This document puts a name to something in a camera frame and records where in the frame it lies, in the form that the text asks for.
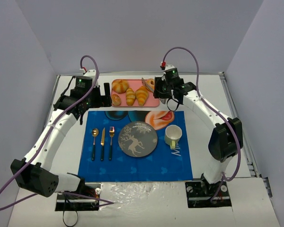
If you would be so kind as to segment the large striped croissant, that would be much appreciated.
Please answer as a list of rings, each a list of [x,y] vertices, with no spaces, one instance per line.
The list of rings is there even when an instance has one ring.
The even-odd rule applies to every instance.
[[[138,88],[135,91],[135,96],[136,96],[136,99],[138,101],[138,105],[144,106],[144,104],[146,103],[146,101],[149,97],[149,93],[148,93],[147,88],[145,86],[141,86],[140,88]]]

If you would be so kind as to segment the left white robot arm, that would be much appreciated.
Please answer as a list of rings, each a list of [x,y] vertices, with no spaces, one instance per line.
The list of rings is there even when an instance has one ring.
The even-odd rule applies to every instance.
[[[110,107],[110,84],[104,83],[105,94],[100,93],[96,70],[84,71],[74,76],[75,87],[70,94],[61,93],[53,105],[48,124],[33,148],[21,159],[15,159],[10,168],[17,185],[44,197],[53,193],[71,192],[80,194],[88,187],[85,180],[76,174],[51,173],[53,159],[68,131],[76,123],[83,123],[88,109]]]

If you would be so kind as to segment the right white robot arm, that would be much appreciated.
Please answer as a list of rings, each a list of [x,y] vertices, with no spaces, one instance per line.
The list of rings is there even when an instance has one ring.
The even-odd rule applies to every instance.
[[[164,67],[163,70],[163,75],[155,77],[152,82],[143,79],[143,85],[162,103],[166,104],[173,100],[177,105],[190,109],[212,132],[208,144],[212,158],[202,174],[202,181],[206,186],[212,186],[221,181],[232,180],[232,177],[225,176],[225,170],[234,156],[240,157],[240,150],[243,147],[240,119],[230,118],[211,105],[200,93],[197,85],[185,82],[173,65]]]

